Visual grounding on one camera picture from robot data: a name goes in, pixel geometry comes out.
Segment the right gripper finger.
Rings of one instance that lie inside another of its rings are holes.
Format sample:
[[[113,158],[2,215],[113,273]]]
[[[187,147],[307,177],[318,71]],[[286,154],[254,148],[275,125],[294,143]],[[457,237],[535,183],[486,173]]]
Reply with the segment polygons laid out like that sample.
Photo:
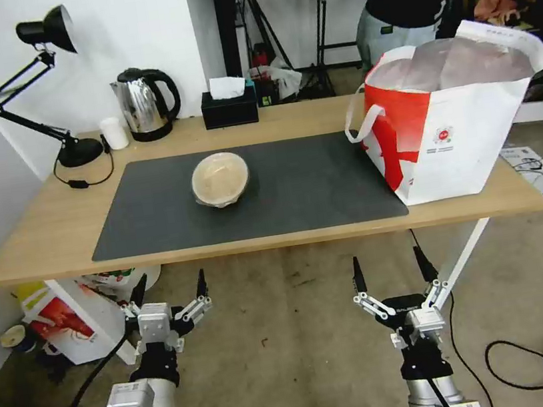
[[[368,288],[364,279],[362,268],[360,267],[360,263],[356,256],[353,257],[352,263],[352,281],[354,289],[356,291],[353,297],[354,303],[357,304],[363,311],[366,311],[368,314],[371,314],[378,320],[388,320],[389,317],[387,306],[368,293]]]
[[[426,257],[420,246],[414,246],[413,249],[416,263],[418,264],[422,277],[427,283],[427,288],[424,294],[425,300],[422,307],[443,307],[450,293],[448,279],[439,279],[437,269]]]

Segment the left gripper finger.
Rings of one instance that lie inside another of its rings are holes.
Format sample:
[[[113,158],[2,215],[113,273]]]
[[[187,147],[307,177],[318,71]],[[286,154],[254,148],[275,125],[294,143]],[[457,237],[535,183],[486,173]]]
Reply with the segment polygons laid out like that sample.
[[[119,307],[125,314],[127,319],[137,318],[141,307],[143,305],[143,299],[146,291],[147,277],[146,274],[142,275],[134,289],[131,291],[130,299],[127,301],[119,301]]]
[[[196,294],[194,300],[187,304],[182,310],[175,313],[175,321],[196,322],[200,321],[205,313],[211,308],[212,300],[209,296],[204,269],[198,271]]]

